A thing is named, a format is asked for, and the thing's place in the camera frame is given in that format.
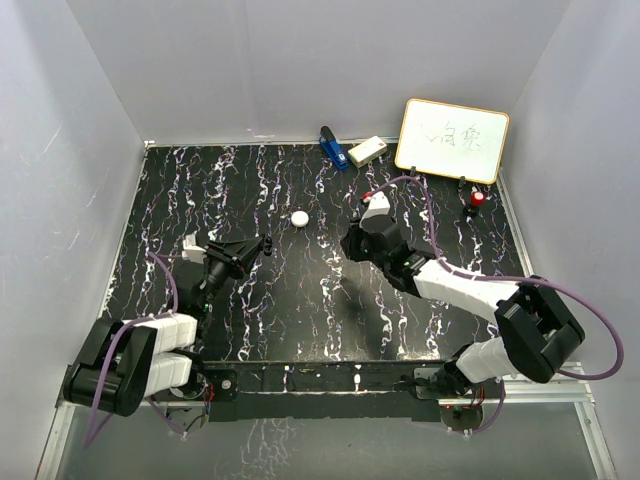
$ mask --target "gray wall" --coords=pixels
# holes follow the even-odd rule
[[[67,0],[145,140],[397,136],[409,98],[511,111],[569,0]]]
[[[535,270],[593,300],[625,341],[621,372],[592,384],[623,479],[640,467],[639,25],[636,0],[573,2],[513,112],[504,159]],[[576,311],[580,360],[602,371],[613,342]]]
[[[33,478],[143,145],[64,0],[0,4],[0,478]]]

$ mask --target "white metal frame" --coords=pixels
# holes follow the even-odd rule
[[[153,142],[145,142],[145,145],[147,146],[147,149],[156,146]],[[146,158],[147,155],[145,152],[145,157],[141,168],[144,168]],[[502,173],[498,176],[497,186],[502,197],[504,209],[507,214],[507,220],[509,222],[516,248],[518,250],[518,255],[520,257],[520,262],[522,263],[524,273],[525,275],[531,275],[533,274],[533,267],[531,265],[529,255],[527,254],[527,249],[522,238],[522,232],[520,231],[520,226],[518,225],[518,221],[513,211],[509,192],[504,183]],[[135,195],[134,199],[132,199],[131,202],[131,209],[133,209],[134,200]],[[118,245],[118,252],[116,254],[116,258],[114,259],[113,269],[115,269],[117,258],[120,254],[120,247],[124,238],[126,226],[127,223],[125,222],[120,238],[120,244]],[[102,310],[105,307],[104,304],[106,302],[106,298],[107,295],[105,293]],[[577,362],[566,363],[564,367],[565,369],[583,373],[581,364]],[[613,462],[611,460],[611,456],[609,455],[609,449],[607,448],[606,441],[602,434],[602,429],[600,428],[600,423],[598,422],[598,418],[596,416],[594,408],[595,401],[591,393],[591,388],[589,387],[589,384],[587,382],[571,379],[563,375],[556,375],[549,383],[544,385],[531,382],[522,375],[518,375],[516,378],[505,378],[504,380],[505,389],[507,392],[505,403],[573,403],[576,408],[576,414],[578,416],[578,420],[582,428],[582,433],[584,435],[587,448],[589,449],[589,454],[591,456],[591,460],[593,462],[598,480],[618,479]],[[497,400],[486,400],[485,402],[496,403]],[[441,404],[449,405],[455,405],[458,403],[466,404],[468,403],[468,400],[447,400],[441,402]],[[178,401],[161,403],[160,405],[163,407],[171,406],[199,408],[202,406],[202,403]],[[51,432],[49,433],[49,438],[47,440],[42,460],[36,474],[37,480],[54,480],[56,478],[58,469],[60,467],[60,462],[62,460],[64,447],[67,442],[67,437],[69,435],[69,430],[71,427],[75,409],[76,406],[74,404],[68,403],[66,401],[61,402],[61,404],[57,407],[51,427]]]

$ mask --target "blue stapler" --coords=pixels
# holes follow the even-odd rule
[[[338,141],[329,127],[325,126],[320,129],[320,145],[338,170],[344,170],[349,166],[342,147],[338,145]]]

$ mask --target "whiteboard eraser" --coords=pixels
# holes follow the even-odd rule
[[[380,137],[371,137],[360,145],[353,147],[349,152],[349,158],[353,164],[360,168],[369,163],[374,158],[379,157],[387,151],[387,144]]]

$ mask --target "black wire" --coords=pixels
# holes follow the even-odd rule
[[[185,428],[185,432],[188,432],[191,427],[193,427],[195,425],[195,423],[200,420],[201,418],[204,418],[204,413],[202,415],[198,415],[196,418],[194,418],[193,420],[191,420],[191,423],[189,424],[189,426],[187,428]]]

